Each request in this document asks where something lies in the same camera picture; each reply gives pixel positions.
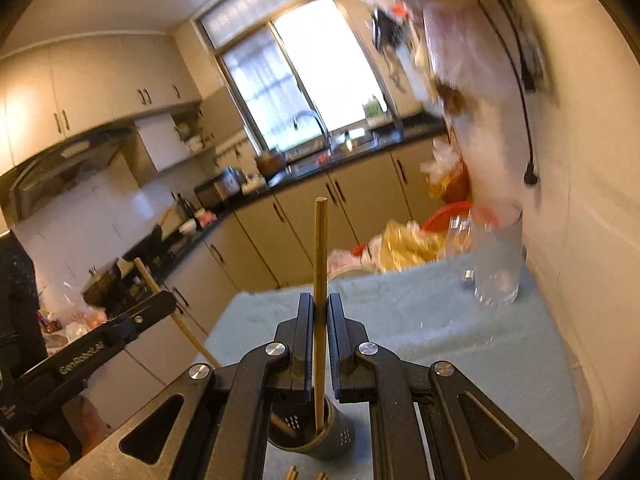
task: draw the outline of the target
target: wooden chopstick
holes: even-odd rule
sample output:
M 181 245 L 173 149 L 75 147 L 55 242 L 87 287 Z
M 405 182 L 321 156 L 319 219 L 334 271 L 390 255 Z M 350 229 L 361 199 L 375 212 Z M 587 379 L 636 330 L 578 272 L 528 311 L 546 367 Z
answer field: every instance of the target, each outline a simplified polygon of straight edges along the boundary
M 160 287 L 156 283 L 156 280 L 154 280 L 151 273 L 149 273 L 148 269 L 146 268 L 146 265 L 142 262 L 142 260 L 140 258 L 136 258 L 135 260 L 133 260 L 133 263 L 138 268 L 138 271 L 140 272 L 140 276 L 142 276 L 142 278 L 145 280 L 146 284 L 151 289 L 151 292 L 154 294 L 158 294 L 161 291 Z M 220 364 L 220 361 L 218 361 L 215 357 L 213 357 L 211 352 L 207 350 L 206 346 L 204 346 L 203 343 L 201 343 L 201 341 L 189 329 L 189 327 L 182 320 L 182 318 L 180 318 L 180 315 L 176 311 L 171 313 L 171 317 L 176 323 L 176 325 L 178 326 L 178 328 L 180 329 L 180 331 L 186 336 L 186 338 L 195 347 L 195 349 L 198 352 L 200 352 L 207 361 L 209 361 L 211 366 L 213 368 L 222 368 L 222 364 Z M 282 420 L 279 416 L 277 416 L 275 413 L 271 413 L 270 421 L 281 432 L 289 435 L 292 438 L 296 436 L 296 431 L 293 428 L 290 428 L 289 425 L 284 420 Z
M 327 217 L 325 197 L 316 198 L 316 244 L 314 259 L 314 407 L 316 433 L 324 427 L 324 379 L 326 368 L 326 253 Z

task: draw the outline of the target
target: glass cup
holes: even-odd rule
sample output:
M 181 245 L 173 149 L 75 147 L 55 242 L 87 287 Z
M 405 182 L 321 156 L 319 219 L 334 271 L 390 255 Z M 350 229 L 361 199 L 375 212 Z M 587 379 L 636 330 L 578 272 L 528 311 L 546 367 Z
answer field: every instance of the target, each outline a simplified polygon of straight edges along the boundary
M 513 303 L 522 265 L 522 208 L 487 200 L 471 209 L 476 298 L 486 305 Z

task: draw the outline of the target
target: curtain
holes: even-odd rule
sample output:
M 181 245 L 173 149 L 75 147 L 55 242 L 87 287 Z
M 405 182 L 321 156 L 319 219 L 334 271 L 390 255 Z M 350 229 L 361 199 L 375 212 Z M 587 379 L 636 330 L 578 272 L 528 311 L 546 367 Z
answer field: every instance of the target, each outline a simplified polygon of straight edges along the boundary
M 316 122 L 293 119 L 310 105 L 270 31 L 264 29 L 223 56 L 223 61 L 270 148 L 286 150 L 321 134 Z

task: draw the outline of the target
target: blue tablecloth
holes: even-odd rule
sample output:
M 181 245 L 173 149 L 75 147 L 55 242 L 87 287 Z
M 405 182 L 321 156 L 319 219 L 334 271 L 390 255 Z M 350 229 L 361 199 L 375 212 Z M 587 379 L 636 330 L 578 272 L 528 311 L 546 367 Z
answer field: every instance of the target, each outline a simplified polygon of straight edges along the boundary
M 364 323 L 369 339 L 402 359 L 423 365 L 445 359 L 456 365 L 575 479 L 580 478 L 580 414 L 563 342 L 532 277 L 523 269 L 516 301 L 480 305 L 473 288 L 450 262 L 405 272 L 330 283 L 345 315 Z M 218 321 L 206 347 L 222 364 L 273 339 L 276 326 L 295 317 L 300 292 L 239 294 Z M 333 398 L 330 381 L 327 393 Z M 334 479 L 372 479 L 366 404 L 338 408 L 355 423 L 356 440 L 345 457 L 321 463 L 269 446 L 264 478 L 282 480 L 296 464 L 301 480 L 319 471 Z

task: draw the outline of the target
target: white cabinet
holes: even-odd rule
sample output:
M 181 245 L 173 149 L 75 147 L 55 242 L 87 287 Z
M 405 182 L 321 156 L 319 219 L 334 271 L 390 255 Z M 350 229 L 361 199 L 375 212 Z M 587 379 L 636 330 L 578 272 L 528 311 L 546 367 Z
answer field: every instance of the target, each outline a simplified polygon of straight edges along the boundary
M 82 395 L 114 430 L 162 391 L 164 384 L 127 352 L 114 355 L 89 378 Z
M 180 315 L 194 335 L 205 341 L 207 333 L 188 314 Z M 127 345 L 126 351 L 164 384 L 174 381 L 198 355 L 170 316 L 145 330 Z M 131 376 L 129 381 L 133 383 L 134 377 Z
M 200 99 L 175 41 L 158 35 L 33 48 L 0 61 L 0 88 L 15 164 L 101 124 Z
M 273 197 L 243 207 L 236 216 L 281 286 L 312 281 L 311 260 Z
M 238 293 L 204 243 L 191 252 L 164 281 L 164 285 L 176 295 L 178 302 L 184 304 L 185 312 L 207 334 Z
M 150 108 L 165 108 L 200 99 L 178 46 L 167 36 L 125 36 L 136 60 L 134 76 Z
M 221 220 L 205 243 L 238 290 L 260 292 L 277 288 L 276 279 L 235 215 Z
M 51 76 L 66 137 L 71 137 L 111 120 L 104 86 L 109 57 L 104 38 L 82 38 L 49 47 Z
M 338 192 L 328 177 L 305 180 L 298 186 L 278 193 L 276 199 L 312 261 L 315 251 L 316 198 L 319 196 L 328 199 L 329 252 L 333 249 L 351 251 L 358 245 L 353 229 L 338 201 Z
M 440 198 L 429 196 L 429 186 L 420 172 L 423 162 L 433 161 L 433 140 L 427 139 L 391 152 L 411 218 L 422 225 L 444 205 Z
M 380 234 L 389 220 L 409 221 L 402 186 L 388 153 L 332 171 L 330 179 L 359 243 Z
M 6 127 L 14 163 L 62 142 L 51 82 L 49 51 L 38 48 L 2 62 L 6 102 Z
M 4 114 L 4 88 L 0 86 L 0 175 L 5 174 L 14 166 L 9 146 L 9 134 L 6 129 Z
M 166 170 L 190 158 L 191 152 L 180 138 L 170 114 L 138 119 L 136 126 L 140 141 L 156 171 Z

